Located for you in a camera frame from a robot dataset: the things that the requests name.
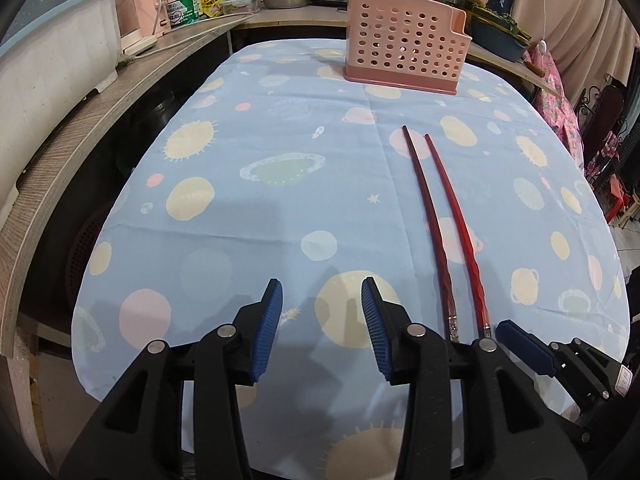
label sticker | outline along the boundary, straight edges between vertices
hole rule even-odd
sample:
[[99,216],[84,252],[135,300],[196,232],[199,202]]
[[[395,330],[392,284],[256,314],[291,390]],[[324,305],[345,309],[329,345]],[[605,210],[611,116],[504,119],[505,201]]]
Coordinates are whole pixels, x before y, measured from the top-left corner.
[[634,375],[631,373],[629,368],[625,365],[620,365],[620,373],[618,374],[618,380],[616,381],[616,391],[623,397],[625,397],[626,393],[629,391],[633,376]]

blue tablecloth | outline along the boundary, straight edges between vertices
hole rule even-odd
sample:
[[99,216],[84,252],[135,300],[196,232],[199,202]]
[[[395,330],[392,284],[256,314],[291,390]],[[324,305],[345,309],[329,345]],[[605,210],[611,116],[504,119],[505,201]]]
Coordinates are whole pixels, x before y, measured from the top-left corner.
[[[468,279],[427,132],[462,206],[492,323],[514,319],[546,342],[577,336],[615,358],[628,339],[602,212],[511,86],[470,65],[456,96],[366,86],[344,81],[343,63],[339,40],[256,44],[225,61],[122,190],[72,326],[78,377],[102,399],[148,341],[199,340],[278,278],[284,309],[269,368],[239,403],[252,466],[294,480],[392,477],[407,389],[377,370],[359,299],[366,276],[444,333],[403,124],[440,218],[463,342],[476,338]],[[555,381],[538,386],[558,412],[570,405]]]

curtain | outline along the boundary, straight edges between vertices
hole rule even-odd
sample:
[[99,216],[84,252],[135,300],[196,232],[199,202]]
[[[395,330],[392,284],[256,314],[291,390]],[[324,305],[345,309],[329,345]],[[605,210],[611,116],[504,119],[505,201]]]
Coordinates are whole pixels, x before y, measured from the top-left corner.
[[618,1],[544,1],[515,0],[511,14],[534,41],[544,36],[569,101],[607,74],[626,84],[637,35]]

green box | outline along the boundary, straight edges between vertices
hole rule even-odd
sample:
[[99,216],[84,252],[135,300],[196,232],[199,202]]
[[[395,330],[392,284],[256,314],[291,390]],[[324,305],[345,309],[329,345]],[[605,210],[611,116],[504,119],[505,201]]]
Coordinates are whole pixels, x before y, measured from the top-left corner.
[[166,11],[169,14],[171,28],[198,21],[196,0],[175,0],[174,2],[169,2],[166,4]]

pink plastic basket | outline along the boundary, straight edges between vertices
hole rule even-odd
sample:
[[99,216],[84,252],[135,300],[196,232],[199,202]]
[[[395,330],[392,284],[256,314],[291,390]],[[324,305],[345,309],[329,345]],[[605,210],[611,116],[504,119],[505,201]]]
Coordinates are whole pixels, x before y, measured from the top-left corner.
[[432,0],[349,0],[344,78],[455,95],[466,14]]

